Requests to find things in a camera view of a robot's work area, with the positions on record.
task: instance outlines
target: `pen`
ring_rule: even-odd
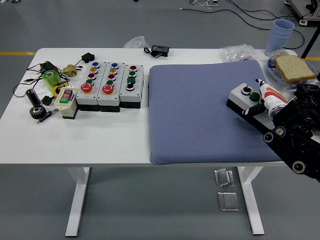
[[[59,112],[59,109],[58,108],[54,108],[53,110],[51,111],[48,111],[46,113],[46,115],[44,115],[43,118],[39,119],[39,121],[37,121],[36,123],[39,124],[39,123],[42,123],[44,120],[46,120],[47,118],[51,117],[53,114]]]

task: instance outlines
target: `black base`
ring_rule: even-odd
[[[80,111],[99,112],[99,105],[78,105]]]
[[[110,112],[110,113],[119,113],[120,112],[120,106],[100,106],[101,112]]]
[[[226,102],[226,106],[229,107],[230,109],[232,109],[236,114],[238,114],[240,117],[242,117],[248,123],[250,123],[253,127],[255,127],[262,134],[266,134],[268,132],[271,132],[272,129],[268,129],[265,125],[263,125],[261,122],[259,122],[257,119],[255,119],[253,116],[242,115],[242,112],[245,109],[242,109],[241,107],[239,107],[237,104],[235,104],[230,99],[228,99],[228,101]]]
[[[75,119],[76,118],[76,115],[77,115],[77,112],[79,110],[79,107],[76,108],[75,112],[74,112],[74,115],[73,116],[62,116],[63,119]]]
[[[139,109],[141,108],[141,102],[122,101],[121,107],[124,109]]]

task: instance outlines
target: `white table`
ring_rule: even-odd
[[[50,61],[63,69],[76,64],[85,53],[95,55],[97,62],[117,62],[144,66],[144,89],[140,109],[121,109],[114,112],[78,111],[75,120],[63,119],[60,113],[41,124],[29,115],[31,103],[25,96],[13,96],[0,120],[0,164],[28,166],[66,167],[77,182],[69,222],[67,237],[75,237],[81,217],[90,167],[238,167],[242,190],[254,235],[264,234],[251,181],[264,166],[285,166],[279,162],[261,163],[194,163],[154,166],[150,162],[150,139],[148,121],[148,80],[149,69],[154,65],[169,64],[216,64],[223,59],[219,49],[170,49],[169,57],[157,59],[145,54],[143,49],[127,48],[42,48],[37,51],[30,67]],[[255,58],[270,84],[267,69],[268,58],[264,50],[257,50]],[[78,87],[82,82],[84,66],[75,77],[70,77],[70,85]],[[23,80],[37,78],[35,72],[27,71]],[[30,87],[20,85],[16,95],[23,95]],[[41,99],[52,96],[43,81],[34,88]]]

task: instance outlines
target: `light blue plastic cup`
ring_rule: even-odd
[[[276,37],[279,37],[279,38],[287,38],[287,37],[290,37],[291,36],[291,32],[289,33],[281,33],[281,32],[278,32],[277,30],[274,29],[274,27],[271,28],[271,33],[273,35],[275,35]]]
[[[273,29],[282,34],[292,33],[295,25],[286,19],[276,19],[273,23]]]
[[[290,36],[288,37],[275,36],[272,32],[270,32],[270,36],[266,43],[264,54],[269,57],[270,53],[276,50],[282,49],[284,45],[287,43],[289,38]]]

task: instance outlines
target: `table leg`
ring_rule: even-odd
[[[255,179],[262,168],[262,166],[237,167],[253,235],[265,234],[254,190],[251,185],[252,180]]]
[[[76,181],[69,221],[65,232],[66,237],[72,238],[78,235],[90,167],[67,167],[67,170]]]

